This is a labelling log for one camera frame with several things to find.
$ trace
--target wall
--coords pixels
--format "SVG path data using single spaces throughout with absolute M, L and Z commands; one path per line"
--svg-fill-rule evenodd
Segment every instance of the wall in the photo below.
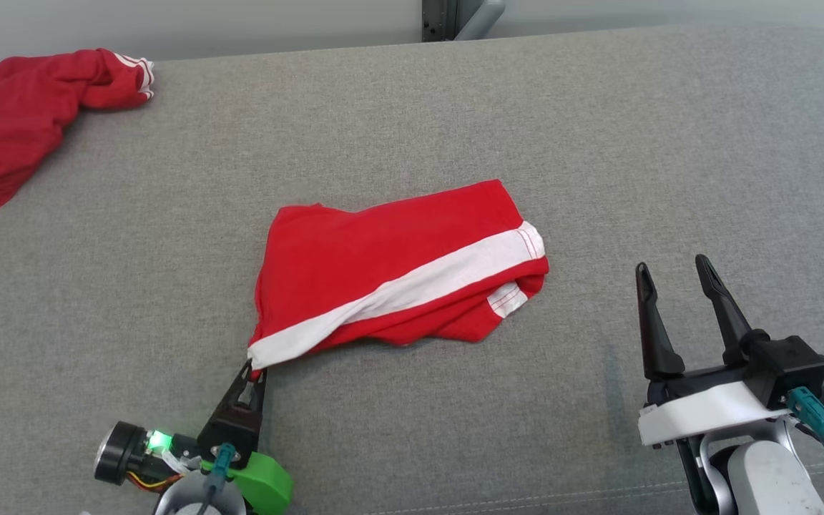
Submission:
M 489 36 L 757 21 L 824 27 L 824 0 L 507 0 Z
M 415 42 L 421 0 L 0 0 L 0 59 L 107 46 L 150 59 Z M 508 0 L 490 36 L 682 22 L 824 26 L 824 0 Z

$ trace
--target green 3d-printed part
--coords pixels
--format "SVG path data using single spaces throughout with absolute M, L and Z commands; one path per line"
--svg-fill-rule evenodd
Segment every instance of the green 3d-printed part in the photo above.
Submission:
M 202 468 L 212 470 L 213 463 L 202 461 Z M 294 481 L 278 462 L 261 453 L 252 453 L 244 469 L 228 469 L 243 499 L 256 515 L 282 515 L 291 503 Z

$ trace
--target teal connector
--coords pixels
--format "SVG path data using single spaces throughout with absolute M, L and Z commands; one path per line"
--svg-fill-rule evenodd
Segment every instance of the teal connector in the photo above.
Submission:
M 824 446 L 824 404 L 807 388 L 799 387 L 788 391 L 788 408 Z
M 231 443 L 222 443 L 218 447 L 215 466 L 205 479 L 205 490 L 209 501 L 212 501 L 212 497 L 225 488 L 225 482 L 228 480 L 228 467 L 231 466 L 236 454 L 237 451 Z

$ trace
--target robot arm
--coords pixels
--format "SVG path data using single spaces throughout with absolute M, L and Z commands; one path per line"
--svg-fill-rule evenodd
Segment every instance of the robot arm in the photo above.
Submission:
M 281 515 L 293 483 L 255 452 L 263 419 L 265 371 L 252 381 L 247 362 L 197 438 L 146 431 L 119 421 L 94 460 L 94 477 L 129 479 L 160 494 L 153 515 Z
M 707 257 L 695 262 L 723 337 L 723 366 L 686 371 L 657 310 L 650 271 L 638 264 L 641 349 L 650 381 L 638 420 L 642 443 L 654 449 L 676 444 L 697 513 L 824 513 L 789 433 L 802 428 L 824 445 L 824 355 L 798 336 L 772 340 L 753 330 Z M 710 450 L 738 437 L 752 442 Z

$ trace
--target gray fabric surface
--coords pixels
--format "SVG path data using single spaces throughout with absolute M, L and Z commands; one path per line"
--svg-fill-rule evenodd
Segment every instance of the gray fabric surface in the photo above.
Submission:
M 83 114 L 0 209 L 0 513 L 148 513 L 92 478 L 116 420 L 196 434 L 255 323 L 265 231 L 501 178 L 546 287 L 483 343 L 276 366 L 262 448 L 292 513 L 690 512 L 641 447 L 634 270 L 690 368 L 720 362 L 693 264 L 824 352 L 824 31 L 679 26 L 165 62 Z M 824 495 L 824 453 L 798 438 Z

